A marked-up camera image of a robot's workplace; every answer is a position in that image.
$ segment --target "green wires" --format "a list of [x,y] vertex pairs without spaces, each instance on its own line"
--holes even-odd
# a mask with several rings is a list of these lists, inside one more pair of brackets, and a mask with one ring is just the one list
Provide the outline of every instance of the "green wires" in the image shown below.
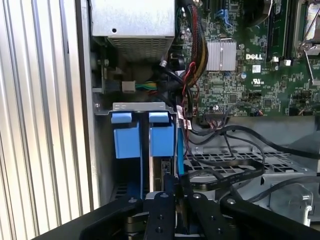
[[146,89],[149,91],[156,91],[157,90],[157,84],[153,81],[146,81],[144,83],[136,83],[135,84],[136,89]]

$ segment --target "power supply vent grille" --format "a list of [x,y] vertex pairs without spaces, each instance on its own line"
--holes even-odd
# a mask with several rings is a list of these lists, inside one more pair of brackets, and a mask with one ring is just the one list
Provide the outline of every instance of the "power supply vent grille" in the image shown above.
[[169,50],[173,38],[109,38],[128,62],[158,62]]

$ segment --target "motherboard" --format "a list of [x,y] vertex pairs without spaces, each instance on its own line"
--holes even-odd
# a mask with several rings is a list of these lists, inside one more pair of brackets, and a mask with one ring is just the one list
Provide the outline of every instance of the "motherboard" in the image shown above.
[[[272,6],[266,18],[248,23],[245,16],[248,1],[196,2],[209,52],[208,65],[198,81],[198,89],[192,88],[198,117],[212,111],[224,114],[238,102],[258,107],[263,116],[319,113],[320,57],[319,52],[312,52],[318,45],[306,48],[309,56],[296,53],[293,39],[296,36],[292,32],[303,38],[313,31],[308,40],[315,39],[320,28],[320,4],[301,0],[269,1]],[[184,10],[179,9],[176,28],[179,28],[180,37],[175,44],[182,46],[188,62],[192,33],[185,16]],[[306,32],[312,21],[311,31]],[[242,107],[234,110],[233,115],[252,116],[253,113]]]

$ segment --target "white connector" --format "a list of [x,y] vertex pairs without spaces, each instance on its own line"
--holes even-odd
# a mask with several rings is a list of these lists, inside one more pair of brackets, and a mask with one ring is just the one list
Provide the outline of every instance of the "white connector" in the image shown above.
[[122,82],[123,93],[135,93],[136,92],[136,81],[123,81]]

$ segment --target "perforated metal panel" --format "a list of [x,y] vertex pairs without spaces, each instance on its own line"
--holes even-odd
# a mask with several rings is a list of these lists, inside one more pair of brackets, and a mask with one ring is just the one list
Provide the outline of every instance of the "perforated metal panel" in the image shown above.
[[156,62],[168,52],[173,38],[109,38],[129,62]]
[[108,37],[129,62],[161,60],[175,37],[174,0],[91,0],[92,35]]

